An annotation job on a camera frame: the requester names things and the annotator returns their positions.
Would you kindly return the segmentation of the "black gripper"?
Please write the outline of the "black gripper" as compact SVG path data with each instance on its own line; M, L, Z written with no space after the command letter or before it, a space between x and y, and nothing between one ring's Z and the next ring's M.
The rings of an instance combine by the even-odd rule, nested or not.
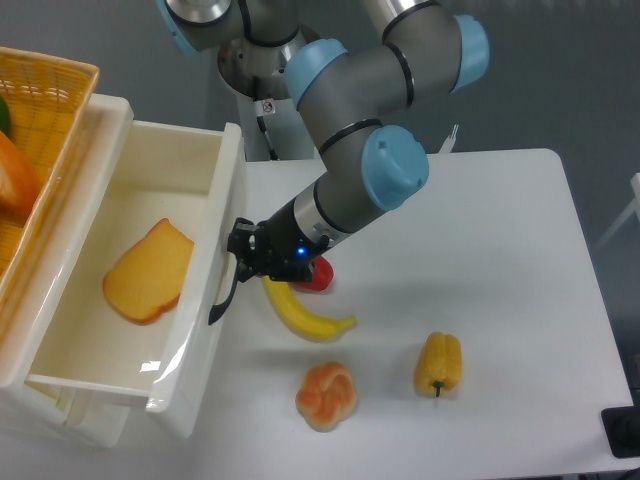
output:
M330 236L310 240L299 227L292 209L281 209L268 220L253 223L238 217L227 239L227 251L237 261L235 278L253 277L278 282L310 281L314 259L329 249Z

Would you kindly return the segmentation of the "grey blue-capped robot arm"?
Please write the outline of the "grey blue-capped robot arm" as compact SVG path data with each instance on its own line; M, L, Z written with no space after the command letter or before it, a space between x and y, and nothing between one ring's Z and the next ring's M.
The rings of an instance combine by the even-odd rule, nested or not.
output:
M294 1L162 1L158 8L185 52L238 44L280 60L281 96L325 165L269 219L235 223L228 248L242 282L309 279L316 257L419 191L429 175L426 153L384 116L466 87L490 61L483 26L437 1L367 2L381 42L359 54L335 39L306 39Z

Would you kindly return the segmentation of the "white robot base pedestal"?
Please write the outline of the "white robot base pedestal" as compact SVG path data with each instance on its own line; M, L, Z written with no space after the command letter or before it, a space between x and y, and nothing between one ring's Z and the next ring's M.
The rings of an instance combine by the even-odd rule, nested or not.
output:
M315 146L290 98L284 71L302 47L318 38L301 26L280 46L259 46L242 38L220 47L218 69L236 98L248 161L314 157Z

